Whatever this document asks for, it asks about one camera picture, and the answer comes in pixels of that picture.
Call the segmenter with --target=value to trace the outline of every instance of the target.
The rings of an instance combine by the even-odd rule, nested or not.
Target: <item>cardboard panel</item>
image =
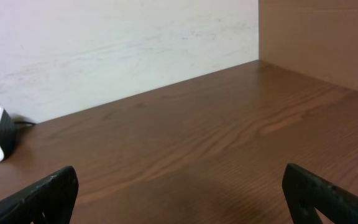
[[[358,90],[358,0],[260,0],[260,59]]]

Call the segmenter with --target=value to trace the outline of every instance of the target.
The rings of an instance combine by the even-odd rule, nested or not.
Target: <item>wooden desk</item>
[[[36,125],[0,199],[73,165],[72,223],[291,223],[288,162],[358,195],[358,92],[251,62]]]

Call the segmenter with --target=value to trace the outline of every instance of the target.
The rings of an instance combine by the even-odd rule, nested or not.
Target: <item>black cable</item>
[[[30,122],[30,121],[15,121],[15,124],[28,124],[28,125],[31,125],[31,126],[36,125],[35,123]]]

